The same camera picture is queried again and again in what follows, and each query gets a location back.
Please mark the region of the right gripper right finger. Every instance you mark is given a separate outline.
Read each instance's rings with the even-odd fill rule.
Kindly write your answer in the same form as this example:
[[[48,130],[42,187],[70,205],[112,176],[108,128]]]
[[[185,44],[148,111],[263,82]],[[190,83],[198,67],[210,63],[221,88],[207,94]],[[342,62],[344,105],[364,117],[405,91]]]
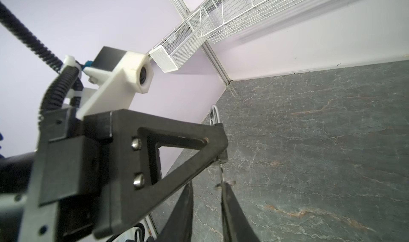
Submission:
[[[224,242],[259,242],[236,196],[227,182],[222,188],[222,227]]]

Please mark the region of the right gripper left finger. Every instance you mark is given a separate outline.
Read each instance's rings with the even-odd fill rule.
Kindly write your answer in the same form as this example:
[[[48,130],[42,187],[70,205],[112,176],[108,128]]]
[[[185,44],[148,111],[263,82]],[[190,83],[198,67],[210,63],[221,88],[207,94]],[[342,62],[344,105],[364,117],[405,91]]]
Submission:
[[[192,237],[194,194],[192,182],[183,189],[157,242],[190,242]]]

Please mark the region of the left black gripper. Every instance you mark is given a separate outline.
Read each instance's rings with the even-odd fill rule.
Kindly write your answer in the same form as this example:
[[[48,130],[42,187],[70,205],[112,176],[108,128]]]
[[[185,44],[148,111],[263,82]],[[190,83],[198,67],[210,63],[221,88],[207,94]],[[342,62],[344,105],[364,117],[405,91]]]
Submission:
[[[202,125],[116,110],[76,117],[42,113],[18,241],[76,242],[120,234],[217,161],[228,139],[222,123]],[[161,147],[195,155],[162,175]]]

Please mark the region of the silver key with ring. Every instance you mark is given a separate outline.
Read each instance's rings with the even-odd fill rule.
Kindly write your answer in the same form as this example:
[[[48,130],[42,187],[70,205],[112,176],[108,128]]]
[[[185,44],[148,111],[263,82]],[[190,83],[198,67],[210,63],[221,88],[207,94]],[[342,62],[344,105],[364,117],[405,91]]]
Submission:
[[[219,162],[219,176],[220,176],[220,183],[216,184],[214,186],[214,190],[221,190],[222,189],[222,185],[227,183],[228,185],[235,186],[236,185],[236,181],[235,180],[227,180],[224,174],[224,169],[223,169],[223,164],[221,162]]]

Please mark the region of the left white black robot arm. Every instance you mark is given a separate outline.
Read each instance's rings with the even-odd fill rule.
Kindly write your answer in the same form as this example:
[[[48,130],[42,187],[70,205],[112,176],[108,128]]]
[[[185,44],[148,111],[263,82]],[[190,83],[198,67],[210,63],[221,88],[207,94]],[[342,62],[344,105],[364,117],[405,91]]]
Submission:
[[[146,53],[181,18],[169,2],[149,9],[146,1],[12,2],[1,0],[59,57],[92,60],[103,46]],[[225,85],[202,51],[177,72],[153,65],[147,94],[136,94],[131,110],[201,123]],[[33,151],[37,114],[55,72],[7,29],[1,28],[1,133],[6,157]]]

